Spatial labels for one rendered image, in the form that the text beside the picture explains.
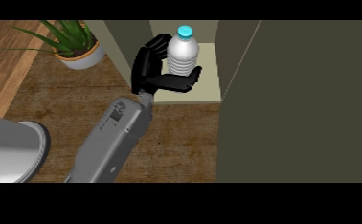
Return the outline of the grey rounded appliance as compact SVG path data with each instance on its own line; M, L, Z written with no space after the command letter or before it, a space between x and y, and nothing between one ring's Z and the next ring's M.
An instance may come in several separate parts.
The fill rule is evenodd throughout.
M0 119L0 183L23 183L48 156L47 128L35 122Z

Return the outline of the dark olive cabinet door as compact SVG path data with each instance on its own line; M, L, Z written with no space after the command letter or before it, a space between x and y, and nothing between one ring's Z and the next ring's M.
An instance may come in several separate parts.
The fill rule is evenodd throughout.
M362 182L362 21L260 24L218 115L218 182Z

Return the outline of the green plant in white pot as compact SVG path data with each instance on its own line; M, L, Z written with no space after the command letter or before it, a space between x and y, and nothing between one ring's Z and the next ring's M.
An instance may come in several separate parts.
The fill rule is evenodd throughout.
M59 20L60 27L54 27L47 20L41 20L41 24L48 29L54 39L16 26L13 29L29 34L50 46L48 53L54 55L68 68L84 70L93 67L105 56L105 50L87 24L78 20Z

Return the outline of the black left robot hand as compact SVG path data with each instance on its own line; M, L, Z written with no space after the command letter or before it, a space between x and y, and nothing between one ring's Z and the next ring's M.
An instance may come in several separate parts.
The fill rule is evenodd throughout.
M159 34L139 50L131 68L131 93L136 95L141 92L153 95L158 89L186 93L198 82L201 66L192 69L187 76L161 73L171 38L168 34Z

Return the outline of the clear water bottle blue cap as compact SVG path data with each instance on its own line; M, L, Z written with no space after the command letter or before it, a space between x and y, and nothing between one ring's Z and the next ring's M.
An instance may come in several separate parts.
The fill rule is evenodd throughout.
M187 76L196 65L199 53L198 42L193 38L193 30L189 25L180 25L167 47L168 73Z

